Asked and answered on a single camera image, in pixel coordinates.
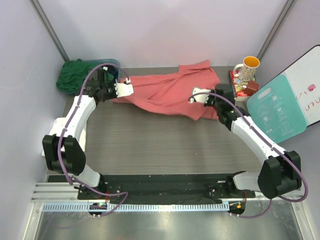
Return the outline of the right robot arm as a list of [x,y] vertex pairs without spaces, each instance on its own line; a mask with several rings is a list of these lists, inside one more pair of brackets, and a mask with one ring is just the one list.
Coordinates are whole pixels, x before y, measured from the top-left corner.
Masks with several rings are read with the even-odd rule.
[[297,152],[286,151],[275,144],[253,122],[250,114],[236,106],[229,97],[228,85],[218,84],[209,90],[204,105],[216,110],[218,120],[229,131],[240,137],[261,162],[258,172],[242,171],[226,184],[226,193],[233,198],[244,190],[261,192],[268,199],[274,199],[302,186],[301,159]]

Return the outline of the pink t-shirt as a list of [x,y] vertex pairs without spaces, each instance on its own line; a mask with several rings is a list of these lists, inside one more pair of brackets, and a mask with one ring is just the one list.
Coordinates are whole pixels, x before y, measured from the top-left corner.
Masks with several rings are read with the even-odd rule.
[[112,100],[114,103],[131,103],[148,112],[182,115],[195,121],[200,118],[218,119],[214,108],[188,101],[194,88],[213,90],[220,83],[209,60],[180,65],[175,73],[131,76],[130,80],[134,93],[115,98]]

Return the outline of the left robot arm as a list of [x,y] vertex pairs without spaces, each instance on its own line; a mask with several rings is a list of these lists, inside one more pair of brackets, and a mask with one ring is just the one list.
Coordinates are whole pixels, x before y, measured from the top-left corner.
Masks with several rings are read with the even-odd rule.
[[91,113],[100,102],[118,97],[119,72],[113,66],[91,70],[76,91],[72,106],[55,132],[46,134],[42,148],[48,170],[64,175],[72,185],[97,200],[107,193],[104,176],[87,164],[80,139]]

